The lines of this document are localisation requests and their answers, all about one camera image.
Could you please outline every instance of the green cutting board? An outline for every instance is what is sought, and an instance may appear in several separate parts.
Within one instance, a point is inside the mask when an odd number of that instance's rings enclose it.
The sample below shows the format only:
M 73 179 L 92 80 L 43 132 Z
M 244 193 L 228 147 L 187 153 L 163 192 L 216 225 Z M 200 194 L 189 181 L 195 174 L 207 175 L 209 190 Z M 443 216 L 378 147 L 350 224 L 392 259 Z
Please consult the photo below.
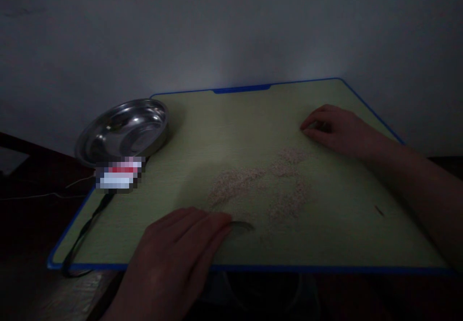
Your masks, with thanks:
M 162 94 L 170 113 L 167 144 L 147 163 L 138 188 L 116 195 L 81 245 L 74 262 L 83 267 L 127 264 L 147 225 L 181 207 L 209 209 L 214 178 L 233 168 L 267 168 L 286 147 L 304 150 L 298 165 L 308 185 L 307 202 L 297 219 L 270 227 L 274 193 L 259 185 L 290 187 L 260 180 L 251 191 L 215 208 L 256 230 L 233 230 L 215 265 L 446 268 L 388 190 L 356 160 L 311 141 L 300 123 L 329 103 L 355 112 L 395 139 L 341 80 L 272 85 L 267 90 L 216 94 L 199 91 Z M 59 266 L 102 195 L 93 193 L 52 254 Z

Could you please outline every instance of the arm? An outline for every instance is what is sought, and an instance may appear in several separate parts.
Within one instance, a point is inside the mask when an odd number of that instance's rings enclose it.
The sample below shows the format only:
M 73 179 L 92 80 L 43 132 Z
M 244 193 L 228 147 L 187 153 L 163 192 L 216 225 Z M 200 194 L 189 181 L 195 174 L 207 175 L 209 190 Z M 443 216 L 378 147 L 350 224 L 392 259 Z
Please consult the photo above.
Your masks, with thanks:
M 101 320 L 182 320 L 203 290 L 231 220 L 188 208 L 149 225 Z
M 461 180 L 338 107 L 320 107 L 300 128 L 311 139 L 380 173 L 407 201 L 449 262 L 463 269 Z

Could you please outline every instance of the white wall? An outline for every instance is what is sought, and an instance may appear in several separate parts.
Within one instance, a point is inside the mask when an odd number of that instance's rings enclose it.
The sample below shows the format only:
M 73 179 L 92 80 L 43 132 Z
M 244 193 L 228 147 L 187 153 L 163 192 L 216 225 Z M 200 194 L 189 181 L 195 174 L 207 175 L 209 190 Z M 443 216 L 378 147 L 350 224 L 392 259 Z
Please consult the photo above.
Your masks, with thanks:
M 343 77 L 411 146 L 463 154 L 463 0 L 0 0 L 0 131 L 73 153 L 155 92 Z

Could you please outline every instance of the dark floor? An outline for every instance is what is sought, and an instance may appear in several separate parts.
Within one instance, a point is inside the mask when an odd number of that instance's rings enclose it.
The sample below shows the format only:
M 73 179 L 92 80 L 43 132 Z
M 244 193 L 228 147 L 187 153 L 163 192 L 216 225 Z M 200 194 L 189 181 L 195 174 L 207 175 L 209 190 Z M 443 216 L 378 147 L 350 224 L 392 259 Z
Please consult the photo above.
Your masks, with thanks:
M 49 192 L 55 196 L 0 201 L 0 320 L 84 320 L 110 272 L 65 280 L 46 259 L 90 190 L 92 175 L 73 158 L 0 135 L 0 146 L 31 157 L 2 178 L 0 198 Z M 436 162 L 462 175 L 461 160 Z M 455 276 L 317 274 L 323 320 L 463 320 L 463 283 Z

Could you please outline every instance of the hand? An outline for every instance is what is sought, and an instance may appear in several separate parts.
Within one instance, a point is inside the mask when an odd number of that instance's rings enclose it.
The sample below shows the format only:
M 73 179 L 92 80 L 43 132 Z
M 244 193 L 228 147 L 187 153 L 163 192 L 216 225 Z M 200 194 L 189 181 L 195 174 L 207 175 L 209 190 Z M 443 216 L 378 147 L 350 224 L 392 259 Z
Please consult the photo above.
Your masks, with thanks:
M 310 114 L 300 129 L 306 136 L 327 148 L 361 160 L 373 158 L 396 144 L 354 113 L 328 104 Z
M 179 209 L 149 225 L 102 320 L 181 320 L 201 294 L 232 217 Z

